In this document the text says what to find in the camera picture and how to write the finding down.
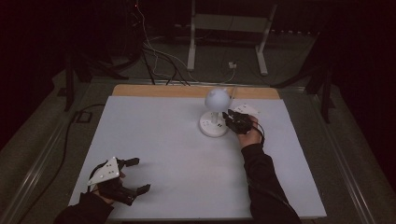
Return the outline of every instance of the dark background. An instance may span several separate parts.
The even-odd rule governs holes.
[[[71,40],[81,45],[90,43],[85,46],[87,51],[99,49],[96,53],[100,55],[106,52],[104,29],[110,28],[99,25],[92,7],[105,2],[0,3],[0,148],[52,91],[51,78],[64,69],[65,46]],[[158,34],[172,38],[175,34],[173,24],[190,22],[189,1],[141,2],[148,24]],[[220,13],[223,14],[238,12],[256,16],[260,11],[252,6],[263,4],[251,1],[252,5],[227,7],[225,2],[197,1],[197,8],[213,13],[219,12],[222,6]],[[331,63],[333,84],[340,88],[389,183],[396,189],[394,11],[396,8],[390,1],[282,1],[272,28],[276,33],[319,34],[305,67],[323,61]]]

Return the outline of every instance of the table leg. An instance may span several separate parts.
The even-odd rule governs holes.
[[[268,76],[267,65],[265,64],[264,55],[262,51],[264,50],[265,42],[267,41],[268,35],[270,34],[272,21],[276,12],[277,5],[273,5],[271,8],[270,15],[268,17],[267,23],[265,24],[265,29],[262,34],[262,42],[259,46],[256,46],[257,61],[260,67],[260,74],[262,76]]]
[[[189,59],[187,60],[187,70],[193,71],[195,64],[195,0],[191,1],[191,36],[190,36],[190,49]]]

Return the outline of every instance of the person's right hand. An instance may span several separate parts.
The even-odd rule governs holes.
[[[257,129],[258,126],[257,124],[259,121],[253,116],[249,116],[249,117],[251,121],[253,121],[253,127]],[[262,135],[255,129],[251,129],[246,134],[238,134],[237,137],[239,140],[239,144],[241,145],[241,148],[247,147],[252,144],[258,144],[262,140]]]

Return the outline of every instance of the person's left hand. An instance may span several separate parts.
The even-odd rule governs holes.
[[[125,177],[125,174],[124,174],[123,172],[120,172],[120,178],[124,178],[124,177]],[[100,192],[99,192],[99,189],[98,189],[98,186],[97,186],[97,185],[95,185],[95,187],[93,188],[92,193],[93,193],[93,194],[96,194],[97,196],[99,196],[103,201],[105,201],[105,203],[113,204],[113,203],[115,202],[115,201],[112,200],[112,199],[108,199],[108,198],[106,198],[106,197],[100,195]]]

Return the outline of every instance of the wooden table edge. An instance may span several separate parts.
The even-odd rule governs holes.
[[[150,97],[190,97],[204,98],[215,88],[227,89],[235,99],[280,99],[274,88],[235,87],[234,86],[165,86],[165,85],[133,85],[119,84],[113,96],[150,96]]]

